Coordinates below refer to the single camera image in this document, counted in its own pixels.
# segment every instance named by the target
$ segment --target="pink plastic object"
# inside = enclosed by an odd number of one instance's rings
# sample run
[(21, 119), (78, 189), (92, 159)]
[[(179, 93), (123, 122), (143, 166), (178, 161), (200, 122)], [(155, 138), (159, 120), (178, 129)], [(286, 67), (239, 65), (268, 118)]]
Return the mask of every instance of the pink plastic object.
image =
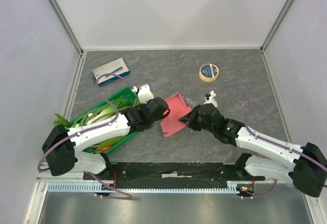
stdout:
[(183, 98), (180, 96), (179, 93), (176, 93), (167, 99), (165, 99), (167, 102), (169, 109), (170, 109), (170, 114), (168, 115), (167, 118), (163, 119), (162, 122), (160, 123), (162, 132), (165, 134), (163, 135), (164, 137), (169, 137), (176, 132), (180, 131), (186, 125), (181, 123), (179, 118), (187, 115), (189, 112), (191, 112), (192, 108), (186, 106)]

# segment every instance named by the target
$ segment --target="gray tabletop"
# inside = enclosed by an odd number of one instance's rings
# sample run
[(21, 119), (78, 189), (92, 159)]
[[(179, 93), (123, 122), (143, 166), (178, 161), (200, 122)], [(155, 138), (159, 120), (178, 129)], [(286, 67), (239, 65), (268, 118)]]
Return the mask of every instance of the gray tabletop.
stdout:
[[(254, 113), (250, 126), (269, 136), (286, 140), (277, 104), (259, 50), (173, 50), (173, 51), (106, 51), (88, 52), (73, 106), (72, 118), (100, 103), (102, 100), (92, 82), (92, 69), (123, 58), (131, 73), (127, 79), (135, 86), (148, 83), (155, 96), (167, 98), (179, 92), (197, 104), (204, 95), (228, 85), (247, 91)], [(219, 76), (213, 82), (199, 78), (203, 64), (219, 67)], [(126, 84), (117, 80), (101, 87), (111, 96)], [(220, 112), (228, 118), (243, 121), (248, 112), (245, 97), (237, 90), (219, 92), (216, 101)], [(110, 154), (112, 162), (235, 162), (247, 152), (225, 145), (212, 134), (192, 132), (184, 128), (171, 137), (164, 137), (157, 122), (152, 129), (139, 133)]]

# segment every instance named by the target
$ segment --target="gray floor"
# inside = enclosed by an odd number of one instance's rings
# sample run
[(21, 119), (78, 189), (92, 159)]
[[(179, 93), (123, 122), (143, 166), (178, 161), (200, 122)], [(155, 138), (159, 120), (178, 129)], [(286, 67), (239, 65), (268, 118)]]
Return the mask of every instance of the gray floor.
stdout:
[[(257, 185), (258, 193), (270, 186)], [(304, 196), (280, 185), (269, 198), (228, 194), (134, 193), (106, 200), (92, 193), (51, 192), (39, 224), (313, 224)]]
[[(254, 113), (250, 125), (269, 136), (286, 140), (272, 88), (261, 53), (250, 50), (175, 50), (175, 51), (110, 51), (88, 52), (78, 86), (72, 118), (101, 102), (92, 82), (92, 69), (122, 57), (131, 73), (127, 79), (135, 86), (150, 84), (155, 96), (167, 98), (179, 92), (198, 104), (204, 95), (228, 85), (236, 85), (248, 92)], [(199, 79), (199, 69), (205, 63), (219, 67), (214, 82)], [(101, 88), (108, 96), (125, 87), (121, 80)], [(217, 102), (221, 113), (243, 121), (248, 106), (237, 90), (224, 91)], [(185, 128), (165, 138), (160, 124), (146, 130), (110, 155), (113, 162), (235, 162), (245, 150), (217, 141), (206, 131), (191, 132)]]

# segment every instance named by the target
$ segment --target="cable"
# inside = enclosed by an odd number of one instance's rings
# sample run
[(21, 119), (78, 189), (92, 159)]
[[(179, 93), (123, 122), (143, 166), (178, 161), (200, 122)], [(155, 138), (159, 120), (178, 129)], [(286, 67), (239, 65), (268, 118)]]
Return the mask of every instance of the cable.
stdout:
[[(134, 87), (131, 83), (129, 83), (125, 78), (123, 78), (123, 77), (121, 77), (120, 75), (117, 75), (117, 74), (115, 74), (115, 73), (105, 73), (105, 74), (103, 74), (103, 75), (100, 75), (98, 78), (97, 78), (97, 81), (96, 81), (96, 88), (97, 88), (97, 91), (98, 91), (98, 93), (99, 93), (99, 95), (103, 98), (103, 100), (105, 100), (107, 103), (109, 103), (111, 106), (113, 106), (113, 108), (115, 109), (115, 111), (116, 111), (116, 115), (115, 115), (115, 117), (111, 120), (111, 121), (109, 121), (108, 123), (103, 123), (103, 124), (101, 124), (101, 125), (97, 125), (97, 126), (93, 126), (93, 127), (91, 127), (91, 128), (87, 128), (87, 129), (83, 129), (83, 130), (81, 130), (80, 132), (79, 132), (79, 134), (83, 134), (83, 133), (85, 133), (85, 132), (88, 132), (88, 131), (92, 131), (92, 130), (96, 130), (96, 129), (99, 129), (99, 128), (102, 128), (102, 127), (105, 127), (105, 126), (107, 126), (107, 125), (109, 125), (110, 123), (113, 123), (117, 118), (118, 118), (118, 116), (119, 116), (119, 111), (118, 111), (118, 108), (112, 103), (112, 102), (110, 102), (102, 93), (101, 93), (101, 91), (100, 91), (100, 88), (99, 88), (99, 80), (100, 80), (100, 78), (102, 78), (103, 76), (110, 76), (110, 75), (112, 75), (112, 76), (116, 76), (116, 77), (118, 77), (118, 78), (120, 78), (120, 79), (122, 79), (123, 81), (125, 81), (125, 83), (127, 84), (127, 85), (129, 85), (130, 87)], [(46, 159), (46, 157), (54, 150), (54, 149), (56, 149), (58, 146), (60, 146), (61, 144), (63, 144), (64, 142), (66, 142), (67, 140), (69, 140), (69, 139), (71, 139), (71, 138), (73, 138), (73, 137), (75, 137), (75, 136), (77, 136), (78, 135), (78, 133), (76, 132), (76, 133), (74, 133), (74, 134), (72, 134), (72, 135), (70, 135), (70, 136), (67, 136), (67, 137), (65, 137), (65, 138), (63, 138), (63, 139), (61, 139), (60, 141), (58, 141), (57, 143), (55, 143), (50, 149), (48, 149), (48, 151), (46, 151), (46, 153), (41, 157), (41, 159), (40, 159), (40, 161), (38, 162), (38, 164), (37, 164), (37, 169), (38, 169), (38, 171), (40, 171), (40, 172), (43, 172), (43, 171), (47, 171), (47, 170), (49, 170), (49, 168), (41, 168), (41, 165), (42, 165), (42, 163), (43, 163), (43, 161)], [(110, 196), (104, 196), (105, 198), (113, 198), (113, 199), (116, 199), (116, 200), (128, 200), (128, 199), (131, 199), (131, 198), (133, 198), (133, 196), (132, 195), (130, 195), (130, 194), (128, 194), (128, 193), (125, 193), (125, 192), (122, 192), (122, 191), (119, 191), (119, 190), (117, 190), (117, 189), (115, 189), (115, 188), (113, 188), (113, 187), (110, 187), (110, 186), (107, 186), (104, 182), (102, 182), (99, 178), (97, 178), (97, 176), (95, 175), (95, 174), (93, 174), (92, 172), (87, 172), (87, 173), (89, 173), (95, 180), (97, 180), (98, 182), (100, 182), (103, 186), (105, 186), (106, 188), (109, 188), (110, 190), (112, 190), (112, 191), (115, 191), (115, 192), (118, 192), (118, 193), (120, 193), (120, 194), (123, 194), (123, 195), (126, 195), (127, 197), (110, 197)]]
[(277, 143), (277, 142), (274, 142), (274, 141), (272, 141), (272, 140), (269, 140), (269, 139), (267, 139), (267, 138), (265, 138), (265, 137), (262, 137), (262, 136), (260, 136), (260, 135), (256, 135), (256, 134), (255, 134), (255, 133), (250, 129), (250, 127), (248, 126), (248, 117), (249, 117), (249, 115), (252, 113), (252, 105), (251, 105), (251, 101), (250, 101), (248, 95), (246, 94), (246, 92), (245, 92), (244, 90), (242, 90), (241, 88), (239, 88), (239, 87), (237, 87), (237, 86), (234, 86), (234, 85), (226, 86), (226, 87), (224, 87), (224, 88), (222, 88), (222, 89), (219, 89), (217, 92), (222, 91), (222, 90), (226, 90), (226, 89), (230, 89), (230, 88), (234, 88), (234, 89), (237, 89), (237, 90), (239, 90), (240, 92), (242, 92), (243, 95), (245, 96), (247, 102), (248, 102), (248, 105), (249, 105), (249, 112), (248, 112), (248, 114), (245, 116), (245, 119), (244, 119), (244, 126), (245, 126), (246, 130), (247, 130), (247, 131), (248, 131), (252, 136), (254, 136), (255, 138), (261, 139), (261, 140), (263, 140), (263, 141), (265, 141), (265, 142), (268, 142), (268, 143), (270, 143), (270, 144), (273, 144), (273, 145), (275, 145), (275, 146), (278, 146), (278, 147), (280, 147), (280, 148), (283, 148), (283, 149), (285, 149), (285, 150), (290, 150), (291, 152), (296, 153), (296, 154), (298, 154), (298, 155), (300, 155), (300, 156), (306, 158), (307, 160), (311, 161), (312, 163), (314, 163), (315, 165), (319, 166), (321, 169), (323, 169), (324, 171), (327, 172), (327, 168), (326, 168), (325, 166), (323, 166), (322, 164), (320, 164), (318, 161), (314, 160), (313, 158), (309, 157), (308, 155), (305, 155), (304, 153), (301, 153), (301, 152), (299, 152), (298, 150), (291, 149), (291, 148), (288, 147), (288, 146), (281, 145), (281, 144), (279, 144), (279, 143)]
[(277, 179), (275, 179), (275, 181), (274, 181), (274, 185), (272, 186), (272, 188), (271, 188), (268, 192), (263, 193), (263, 194), (260, 194), (260, 195), (258, 195), (258, 196), (241, 197), (241, 199), (242, 199), (242, 200), (243, 200), (243, 199), (246, 199), (246, 200), (253, 200), (253, 199), (255, 199), (255, 198), (265, 197), (265, 196), (267, 196), (268, 194), (272, 193), (272, 192), (275, 190), (276, 186), (277, 186)]
[(101, 196), (101, 195), (98, 195), (96, 194), (97, 197), (102, 197), (102, 198), (112, 198), (114, 200), (130, 200), (131, 198), (133, 198), (132, 195), (130, 195), (129, 193), (126, 193), (126, 192), (122, 192), (122, 191), (119, 191), (118, 189), (115, 189), (114, 187), (110, 187), (108, 186), (107, 184), (105, 184), (103, 181), (101, 181), (95, 174), (93, 174), (92, 172), (88, 172), (86, 171), (86, 173), (88, 173), (90, 176), (92, 176), (95, 180), (97, 180), (99, 183), (102, 184), (102, 186), (104, 186), (105, 188), (108, 188), (114, 192), (117, 192), (117, 193), (120, 193), (122, 195), (125, 195), (127, 197), (115, 197), (115, 196)]

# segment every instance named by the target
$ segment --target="white side panel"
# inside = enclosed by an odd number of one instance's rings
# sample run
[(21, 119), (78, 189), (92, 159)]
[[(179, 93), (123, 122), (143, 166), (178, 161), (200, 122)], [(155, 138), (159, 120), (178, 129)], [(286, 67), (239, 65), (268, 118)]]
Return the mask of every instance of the white side panel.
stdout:
[(293, 143), (327, 156), (327, 0), (295, 0), (266, 57)]
[(57, 0), (83, 48), (260, 46), (286, 0)]
[(22, 223), (78, 54), (47, 0), (0, 0), (0, 223)]

